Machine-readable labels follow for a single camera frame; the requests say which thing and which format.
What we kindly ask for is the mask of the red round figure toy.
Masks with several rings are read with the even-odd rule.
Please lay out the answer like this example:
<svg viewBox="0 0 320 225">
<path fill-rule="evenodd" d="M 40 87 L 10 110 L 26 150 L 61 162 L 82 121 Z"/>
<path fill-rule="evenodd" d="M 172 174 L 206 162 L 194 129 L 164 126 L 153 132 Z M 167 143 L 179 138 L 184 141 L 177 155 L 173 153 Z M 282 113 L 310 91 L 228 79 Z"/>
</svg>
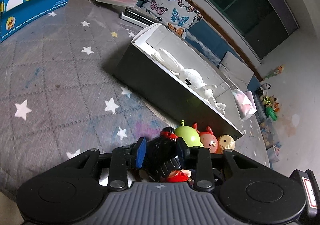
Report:
<svg viewBox="0 0 320 225">
<path fill-rule="evenodd" d="M 210 150 L 210 153 L 217 153 L 219 143 L 216 136 L 213 134 L 211 127 L 207 126 L 206 130 L 203 132 L 200 132 L 197 129 L 197 123 L 194 123 L 192 127 L 199 134 L 200 142 L 203 144 L 203 147 Z"/>
</svg>

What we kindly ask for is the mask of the green alien toy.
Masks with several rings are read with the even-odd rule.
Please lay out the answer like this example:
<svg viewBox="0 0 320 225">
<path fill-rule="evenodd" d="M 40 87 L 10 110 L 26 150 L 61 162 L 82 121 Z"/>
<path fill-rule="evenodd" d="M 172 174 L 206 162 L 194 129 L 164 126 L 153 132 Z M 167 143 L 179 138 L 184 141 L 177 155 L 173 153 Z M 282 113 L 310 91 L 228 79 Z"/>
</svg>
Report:
<svg viewBox="0 0 320 225">
<path fill-rule="evenodd" d="M 182 138 L 188 147 L 203 147 L 197 131 L 193 127 L 186 126 L 184 124 L 184 120 L 181 120 L 180 127 L 175 129 L 175 135 L 179 138 Z"/>
</svg>

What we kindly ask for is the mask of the tan peanut toy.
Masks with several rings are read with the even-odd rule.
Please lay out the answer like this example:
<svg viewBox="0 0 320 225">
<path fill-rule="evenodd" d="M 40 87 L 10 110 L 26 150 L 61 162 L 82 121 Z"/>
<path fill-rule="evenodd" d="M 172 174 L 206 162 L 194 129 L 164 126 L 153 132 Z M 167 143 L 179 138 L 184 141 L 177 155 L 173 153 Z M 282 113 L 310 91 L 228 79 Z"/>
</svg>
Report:
<svg viewBox="0 0 320 225">
<path fill-rule="evenodd" d="M 218 139 L 217 154 L 222 154 L 225 149 L 234 150 L 235 141 L 230 135 L 222 135 Z"/>
</svg>

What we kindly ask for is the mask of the black-haired girl doll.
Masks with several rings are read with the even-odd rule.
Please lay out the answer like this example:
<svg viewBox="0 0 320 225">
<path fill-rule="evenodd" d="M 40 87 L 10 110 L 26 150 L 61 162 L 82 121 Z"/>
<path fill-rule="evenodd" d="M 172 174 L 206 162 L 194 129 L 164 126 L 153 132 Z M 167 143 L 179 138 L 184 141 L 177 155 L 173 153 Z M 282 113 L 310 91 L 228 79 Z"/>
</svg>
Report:
<svg viewBox="0 0 320 225">
<path fill-rule="evenodd" d="M 190 182 L 191 170 L 182 168 L 178 136 L 172 127 L 163 128 L 157 138 L 146 142 L 146 153 L 139 170 L 143 182 Z"/>
</svg>

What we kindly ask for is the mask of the white plush rabbit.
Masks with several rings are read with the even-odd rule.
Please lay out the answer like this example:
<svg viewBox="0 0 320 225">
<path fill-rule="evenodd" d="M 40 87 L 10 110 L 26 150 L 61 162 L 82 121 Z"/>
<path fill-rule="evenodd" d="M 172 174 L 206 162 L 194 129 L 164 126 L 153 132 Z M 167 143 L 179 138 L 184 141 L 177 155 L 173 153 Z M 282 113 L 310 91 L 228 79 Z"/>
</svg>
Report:
<svg viewBox="0 0 320 225">
<path fill-rule="evenodd" d="M 207 85 L 204 83 L 200 73 L 195 69 L 184 68 L 174 56 L 172 56 L 165 49 L 160 48 L 159 51 L 153 53 L 152 58 L 160 62 L 163 66 L 169 69 L 176 75 L 184 84 L 195 91 L 205 100 L 216 108 L 222 115 L 225 115 L 226 105 L 219 103 L 214 98 L 213 90 L 217 88 L 216 85 Z"/>
</svg>

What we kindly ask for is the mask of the pastel tissue pack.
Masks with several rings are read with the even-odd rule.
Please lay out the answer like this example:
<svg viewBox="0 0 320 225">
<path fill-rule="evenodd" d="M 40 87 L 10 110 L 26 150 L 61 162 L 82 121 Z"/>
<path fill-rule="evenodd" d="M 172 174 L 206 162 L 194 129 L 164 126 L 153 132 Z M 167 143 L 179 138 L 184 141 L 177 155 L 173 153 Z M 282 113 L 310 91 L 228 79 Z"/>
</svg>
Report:
<svg viewBox="0 0 320 225">
<path fill-rule="evenodd" d="M 242 121 L 248 120 L 256 113 L 257 108 L 254 103 L 252 92 L 242 92 L 240 89 L 233 89 L 232 94 Z"/>
</svg>

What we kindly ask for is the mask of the pile of floor toys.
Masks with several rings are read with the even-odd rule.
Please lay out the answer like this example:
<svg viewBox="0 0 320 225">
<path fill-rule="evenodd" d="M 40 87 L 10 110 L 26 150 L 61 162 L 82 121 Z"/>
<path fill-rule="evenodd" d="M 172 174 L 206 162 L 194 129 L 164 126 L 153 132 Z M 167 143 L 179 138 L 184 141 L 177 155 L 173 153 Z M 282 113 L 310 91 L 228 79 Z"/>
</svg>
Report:
<svg viewBox="0 0 320 225">
<path fill-rule="evenodd" d="M 268 91 L 271 89 L 271 84 L 266 82 L 266 80 L 271 77 L 280 75 L 283 70 L 283 64 L 271 70 L 269 73 L 267 73 L 267 75 L 263 79 L 263 82 L 255 91 L 256 96 L 260 100 L 265 116 L 265 120 L 263 120 L 259 124 L 259 127 L 267 150 L 268 161 L 271 165 L 279 161 L 279 154 L 281 149 L 281 143 L 279 141 L 278 133 L 274 127 L 274 123 L 278 120 L 277 113 L 280 111 L 280 103 L 278 102 L 278 99 L 276 97 L 268 94 Z"/>
</svg>

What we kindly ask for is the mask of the grey white cardboard tray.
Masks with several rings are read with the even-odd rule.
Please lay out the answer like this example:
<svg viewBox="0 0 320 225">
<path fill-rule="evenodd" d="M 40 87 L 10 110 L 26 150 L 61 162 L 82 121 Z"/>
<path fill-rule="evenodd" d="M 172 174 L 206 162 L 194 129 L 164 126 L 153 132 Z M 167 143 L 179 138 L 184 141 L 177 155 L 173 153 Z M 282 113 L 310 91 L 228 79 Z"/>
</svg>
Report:
<svg viewBox="0 0 320 225">
<path fill-rule="evenodd" d="M 225 115 L 152 58 L 160 48 L 184 68 L 198 71 L 204 83 L 217 86 L 213 90 L 214 98 L 226 105 Z M 134 37 L 114 76 L 176 121 L 184 120 L 187 125 L 197 123 L 199 129 L 210 126 L 218 137 L 227 134 L 237 140 L 243 135 L 240 114 L 226 79 L 202 54 L 160 23 L 142 29 Z"/>
</svg>

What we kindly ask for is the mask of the grey cushion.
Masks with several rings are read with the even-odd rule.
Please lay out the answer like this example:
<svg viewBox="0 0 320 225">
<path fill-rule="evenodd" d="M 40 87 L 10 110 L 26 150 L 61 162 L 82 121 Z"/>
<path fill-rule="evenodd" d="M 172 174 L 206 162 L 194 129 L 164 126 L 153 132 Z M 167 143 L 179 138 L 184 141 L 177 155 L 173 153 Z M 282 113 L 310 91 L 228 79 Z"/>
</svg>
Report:
<svg viewBox="0 0 320 225">
<path fill-rule="evenodd" d="M 247 87 L 254 72 L 244 62 L 238 59 L 230 51 L 227 51 L 219 64 L 219 69 L 223 72 L 237 87 L 240 85 Z"/>
</svg>

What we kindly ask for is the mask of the blue sofa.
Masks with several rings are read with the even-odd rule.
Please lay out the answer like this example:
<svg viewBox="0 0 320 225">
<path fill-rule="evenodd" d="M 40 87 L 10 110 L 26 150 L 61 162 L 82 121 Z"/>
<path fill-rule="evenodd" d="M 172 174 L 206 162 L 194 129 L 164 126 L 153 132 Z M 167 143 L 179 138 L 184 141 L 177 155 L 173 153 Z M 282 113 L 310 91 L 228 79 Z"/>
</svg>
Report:
<svg viewBox="0 0 320 225">
<path fill-rule="evenodd" d="M 195 18 L 189 29 L 180 30 L 179 26 L 169 26 L 178 36 L 185 39 L 187 43 L 197 49 L 217 67 L 224 64 L 222 60 L 225 58 L 227 52 L 232 53 L 233 56 L 242 60 L 230 42 L 227 42 L 221 34 L 203 19 L 199 10 L 188 2 L 179 1 L 177 6 L 185 8 L 187 12 L 195 14 Z"/>
</svg>

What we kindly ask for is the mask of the black flat box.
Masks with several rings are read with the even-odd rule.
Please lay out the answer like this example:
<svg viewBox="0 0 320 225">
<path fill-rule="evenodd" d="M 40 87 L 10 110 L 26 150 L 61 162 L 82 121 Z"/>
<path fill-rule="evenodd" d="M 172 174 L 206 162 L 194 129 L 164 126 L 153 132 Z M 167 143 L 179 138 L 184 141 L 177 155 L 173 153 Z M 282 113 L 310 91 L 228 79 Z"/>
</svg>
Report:
<svg viewBox="0 0 320 225">
<path fill-rule="evenodd" d="M 124 11 L 121 11 L 120 19 L 133 23 L 142 28 L 146 28 L 152 24 L 158 23 L 157 20 L 149 17 L 147 14 L 131 8 L 125 8 Z"/>
</svg>

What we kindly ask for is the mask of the butterfly print pillow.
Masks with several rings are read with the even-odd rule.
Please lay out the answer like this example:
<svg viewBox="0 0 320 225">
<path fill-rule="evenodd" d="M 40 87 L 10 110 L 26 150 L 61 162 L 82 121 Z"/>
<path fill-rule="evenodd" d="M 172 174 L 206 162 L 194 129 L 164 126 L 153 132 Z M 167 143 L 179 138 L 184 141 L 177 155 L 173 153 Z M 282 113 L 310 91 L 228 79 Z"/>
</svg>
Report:
<svg viewBox="0 0 320 225">
<path fill-rule="evenodd" d="M 181 38 L 202 19 L 202 14 L 186 0 L 145 0 L 142 9 Z"/>
</svg>

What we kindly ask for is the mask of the dark window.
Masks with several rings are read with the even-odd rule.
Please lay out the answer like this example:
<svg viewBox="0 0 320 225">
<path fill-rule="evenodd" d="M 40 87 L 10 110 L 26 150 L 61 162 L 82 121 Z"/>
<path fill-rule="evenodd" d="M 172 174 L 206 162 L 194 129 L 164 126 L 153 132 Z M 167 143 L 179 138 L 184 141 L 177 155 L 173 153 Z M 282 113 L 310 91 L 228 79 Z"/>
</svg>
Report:
<svg viewBox="0 0 320 225">
<path fill-rule="evenodd" d="M 298 29 L 285 0 L 206 0 L 236 28 L 259 59 Z"/>
</svg>

